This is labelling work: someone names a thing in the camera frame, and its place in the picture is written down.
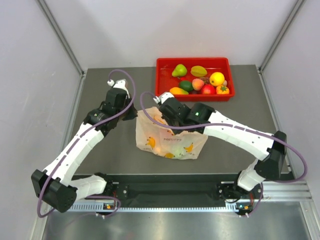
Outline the translucent banana print plastic bag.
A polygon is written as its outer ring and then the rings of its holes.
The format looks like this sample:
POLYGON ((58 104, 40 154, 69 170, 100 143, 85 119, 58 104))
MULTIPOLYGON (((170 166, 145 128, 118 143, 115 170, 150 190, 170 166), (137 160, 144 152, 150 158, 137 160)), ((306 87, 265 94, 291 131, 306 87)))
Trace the translucent banana print plastic bag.
POLYGON ((169 159, 197 159, 207 140, 207 135, 198 132, 174 134, 171 129, 148 119, 142 110, 137 112, 135 141, 136 147, 142 151, 169 159), (174 148, 183 149, 183 155, 174 155, 174 148))

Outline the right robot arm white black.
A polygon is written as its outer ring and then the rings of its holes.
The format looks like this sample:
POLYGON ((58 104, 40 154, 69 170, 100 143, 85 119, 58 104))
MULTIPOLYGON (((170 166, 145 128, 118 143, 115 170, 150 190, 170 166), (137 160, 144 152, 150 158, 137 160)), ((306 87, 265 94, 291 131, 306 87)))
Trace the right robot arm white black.
POLYGON ((174 133, 189 131, 215 137, 255 157, 254 162, 240 171, 235 180, 233 192, 237 197, 245 198, 264 180, 280 179, 287 152, 285 133, 257 131, 200 102, 189 108, 171 94, 154 97, 154 101, 159 105, 162 118, 174 127, 174 133))

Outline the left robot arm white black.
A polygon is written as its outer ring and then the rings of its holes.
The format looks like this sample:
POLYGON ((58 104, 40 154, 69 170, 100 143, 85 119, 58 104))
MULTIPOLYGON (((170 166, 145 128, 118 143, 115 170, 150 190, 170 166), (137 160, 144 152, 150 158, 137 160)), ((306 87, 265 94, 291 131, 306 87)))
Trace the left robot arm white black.
POLYGON ((91 150, 117 126, 118 121, 137 116, 132 97, 125 86, 114 86, 99 108, 90 111, 78 132, 58 157, 44 170, 35 170, 31 182, 38 203, 45 202, 64 213, 74 202, 92 195, 109 198, 114 191, 102 173, 74 180, 73 176, 91 150))

